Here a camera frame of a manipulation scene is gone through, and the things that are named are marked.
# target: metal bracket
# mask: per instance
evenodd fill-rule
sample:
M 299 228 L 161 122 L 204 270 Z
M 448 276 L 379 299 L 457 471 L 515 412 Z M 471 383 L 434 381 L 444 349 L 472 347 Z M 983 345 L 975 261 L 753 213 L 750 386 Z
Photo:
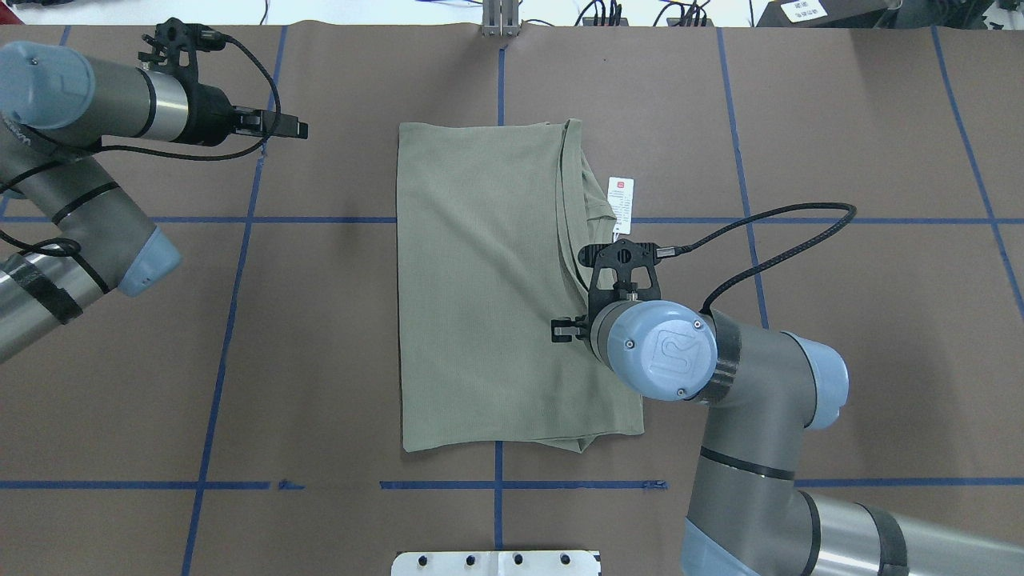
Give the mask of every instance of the metal bracket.
M 587 550 L 403 552 L 391 576 L 600 576 L 600 558 Z
M 483 0 L 484 36 L 519 36 L 519 0 Z

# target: black cable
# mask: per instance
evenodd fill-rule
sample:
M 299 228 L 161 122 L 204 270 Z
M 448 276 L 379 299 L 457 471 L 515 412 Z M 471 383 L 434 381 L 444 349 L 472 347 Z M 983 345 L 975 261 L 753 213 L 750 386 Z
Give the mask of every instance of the black cable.
M 586 6 L 584 6 L 582 10 L 580 10 L 580 16 L 577 17 L 577 22 L 572 26 L 580 26 L 580 23 L 583 22 L 583 15 L 585 13 L 587 13 L 587 10 L 589 10 L 591 6 L 594 6 L 594 24 L 596 25 L 597 24 L 597 15 L 598 15 L 598 12 L 597 12 L 597 5 L 598 4 L 601 5 L 602 9 L 604 8 L 604 0 L 590 0 L 590 3 L 587 4 Z
M 700 27 L 708 26 L 708 10 L 705 9 L 705 6 L 707 6 L 708 4 L 711 4 L 711 0 L 705 0 L 705 3 L 700 4 L 700 12 L 703 14 L 703 16 L 700 17 L 700 23 L 697 24 L 697 26 L 700 26 Z
M 971 1 L 971 5 L 968 6 L 967 12 L 964 14 L 964 24 L 961 25 L 961 28 L 967 30 L 968 22 L 970 22 L 970 19 L 971 19 L 971 13 L 974 12 L 974 7 L 977 4 L 978 4 L 978 0 L 972 0 Z
M 785 252 L 782 252 L 777 256 L 773 256 L 756 266 L 746 269 L 745 271 L 737 274 L 736 276 L 733 276 L 729 280 L 726 280 L 725 282 L 720 284 L 719 287 L 715 288 L 715 290 L 708 295 L 708 298 L 705 299 L 703 305 L 700 307 L 700 314 L 711 314 L 711 304 L 714 303 L 715 300 L 718 299 L 718 297 L 721 296 L 723 293 L 725 293 L 725 291 L 728 290 L 729 288 L 732 288 L 733 286 L 739 284 L 740 282 L 746 280 L 748 278 L 756 274 L 761 274 L 762 272 L 774 266 L 775 264 L 783 262 L 805 250 L 813 248 L 814 246 L 824 242 L 825 240 L 834 236 L 839 231 L 843 230 L 843 228 L 846 227 L 846 224 L 850 223 L 850 221 L 853 220 L 853 217 L 857 215 L 857 207 L 853 206 L 852 204 L 846 204 L 844 202 L 806 202 L 802 204 L 792 204 L 790 206 L 782 206 L 781 208 L 775 208 L 774 210 L 768 210 L 767 212 L 761 212 L 759 214 L 754 214 L 753 216 L 748 216 L 740 220 L 736 220 L 731 224 L 722 227 L 719 230 L 713 232 L 712 234 L 701 238 L 700 240 L 697 240 L 693 244 L 689 244 L 686 246 L 672 247 L 675 248 L 674 250 L 675 253 L 673 254 L 673 256 L 686 254 L 688 252 L 696 250 L 697 248 L 703 246 L 705 244 L 711 242 L 712 240 L 715 240 L 719 236 L 722 236 L 723 234 L 731 230 L 735 230 L 739 227 L 746 225 L 751 222 L 767 218 L 769 216 L 774 216 L 775 214 L 782 214 L 785 212 L 796 212 L 798 210 L 846 210 L 846 215 L 844 215 L 836 223 L 828 227 L 827 230 L 815 236 L 814 238 L 811 238 L 810 240 L 807 240 L 802 244 L 794 246 L 793 248 L 790 248 Z
M 270 85 L 270 93 L 273 95 L 273 111 L 274 111 L 273 122 L 270 124 L 270 129 L 267 131 L 267 133 L 263 135 L 263 137 L 261 137 L 258 142 L 254 143 L 253 146 L 245 150 L 220 156 L 195 156 L 191 154 L 175 154 L 172 152 L 163 152 L 159 150 L 151 150 L 147 148 L 138 148 L 134 146 L 121 146 L 121 145 L 99 147 L 99 149 L 97 149 L 96 152 L 97 153 L 114 152 L 114 151 L 134 152 L 137 154 L 145 154 L 147 156 L 157 156 L 160 158 L 170 158 L 173 160 L 191 160 L 195 162 L 219 162 L 221 160 L 234 160 L 236 158 L 242 158 L 243 156 L 247 156 L 249 154 L 252 154 L 253 152 L 256 152 L 263 145 L 265 145 L 266 141 L 270 139 L 270 136 L 273 135 L 273 132 L 278 129 L 278 126 L 281 124 L 281 94 L 278 93 L 278 85 L 276 83 L 274 83 L 273 77 L 270 76 L 270 73 L 267 72 L 265 68 L 263 68 L 263 65 L 260 64 L 259 59 L 255 55 L 253 55 L 253 53 L 250 52 L 249 49 L 242 44 L 242 42 L 239 42 L 233 37 L 228 36 L 226 34 L 223 35 L 223 39 L 224 42 L 227 42 L 228 44 L 233 44 L 240 50 L 242 50 L 242 52 L 254 65 L 256 65 L 256 68 L 259 69 L 260 74 L 263 75 L 263 78 L 265 78 L 267 83 Z
M 683 18 L 686 17 L 686 7 L 688 4 L 684 4 L 682 2 L 667 2 L 665 6 L 662 7 L 662 11 L 657 13 L 657 17 L 654 18 L 654 24 L 650 25 L 651 28 L 657 26 L 657 23 L 662 22 L 662 15 L 665 14 L 665 11 L 673 6 L 679 6 L 679 22 L 682 23 Z
M 679 18 L 679 22 L 676 23 L 676 26 L 696 26 L 696 19 L 699 17 L 699 14 L 700 6 L 696 2 L 693 2 L 690 4 L 689 9 L 686 10 L 686 13 L 683 14 L 683 17 Z
M 0 240 L 22 250 L 26 254 L 32 253 L 55 256 L 57 258 L 71 258 L 77 256 L 82 251 L 82 245 L 70 238 L 51 238 L 35 244 L 27 244 L 0 230 Z M 45 246 L 50 245 L 56 245 L 58 248 L 45 248 Z

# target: ur logo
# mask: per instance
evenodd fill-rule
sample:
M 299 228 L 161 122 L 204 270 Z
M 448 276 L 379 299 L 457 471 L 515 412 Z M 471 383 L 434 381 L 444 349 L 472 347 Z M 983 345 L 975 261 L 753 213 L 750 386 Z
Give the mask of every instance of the ur logo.
M 685 376 L 693 371 L 700 340 L 692 334 L 679 334 L 671 330 L 657 333 L 654 358 L 650 369 L 663 374 Z

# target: white metal plate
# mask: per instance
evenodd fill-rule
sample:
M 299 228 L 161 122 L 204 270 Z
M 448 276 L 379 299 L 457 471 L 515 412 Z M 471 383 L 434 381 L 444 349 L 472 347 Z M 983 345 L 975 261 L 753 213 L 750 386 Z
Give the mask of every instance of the white metal plate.
M 600 576 L 600 558 L 586 550 L 403 552 L 391 576 Z

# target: white tag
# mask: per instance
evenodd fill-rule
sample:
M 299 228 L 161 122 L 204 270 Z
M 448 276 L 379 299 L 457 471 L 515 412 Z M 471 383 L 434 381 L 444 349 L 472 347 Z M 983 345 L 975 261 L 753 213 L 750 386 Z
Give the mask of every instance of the white tag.
M 812 20 L 828 15 L 828 12 L 821 7 L 821 2 L 818 2 L 818 0 L 798 0 L 797 2 L 782 4 L 780 8 L 785 12 L 785 17 L 790 18 L 790 22 L 793 23 Z
M 615 228 L 611 232 L 629 234 L 633 227 L 633 178 L 608 178 L 608 204 L 615 212 Z

